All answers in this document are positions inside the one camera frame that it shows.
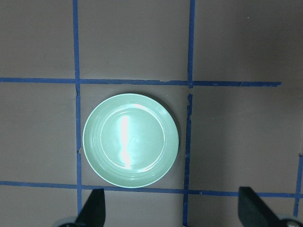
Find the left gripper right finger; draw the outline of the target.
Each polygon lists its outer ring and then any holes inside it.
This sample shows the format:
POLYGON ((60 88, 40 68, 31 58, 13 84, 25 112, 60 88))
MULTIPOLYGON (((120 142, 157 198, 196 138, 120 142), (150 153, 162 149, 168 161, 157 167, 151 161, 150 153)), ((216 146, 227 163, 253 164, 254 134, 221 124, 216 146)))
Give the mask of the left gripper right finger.
POLYGON ((244 227, 287 226, 250 187, 239 187, 238 217, 244 227))

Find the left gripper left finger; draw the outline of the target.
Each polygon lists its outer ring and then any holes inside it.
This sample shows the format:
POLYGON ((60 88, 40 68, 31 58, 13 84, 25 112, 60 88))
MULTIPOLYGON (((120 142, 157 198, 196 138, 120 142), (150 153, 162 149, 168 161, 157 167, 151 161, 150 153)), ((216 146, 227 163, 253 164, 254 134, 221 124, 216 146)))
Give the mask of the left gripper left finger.
POLYGON ((75 220, 77 227, 103 227, 106 220, 104 189, 94 189, 75 220))

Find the green plate near left arm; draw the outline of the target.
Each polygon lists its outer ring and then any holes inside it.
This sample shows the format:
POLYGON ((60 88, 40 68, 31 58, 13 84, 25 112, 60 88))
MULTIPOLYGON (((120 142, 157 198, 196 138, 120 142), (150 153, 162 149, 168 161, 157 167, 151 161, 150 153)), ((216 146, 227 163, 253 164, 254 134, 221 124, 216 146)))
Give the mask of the green plate near left arm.
POLYGON ((141 188, 172 168, 179 136, 164 106, 128 93, 112 96, 93 109, 84 125, 82 146, 100 178, 123 188, 141 188))

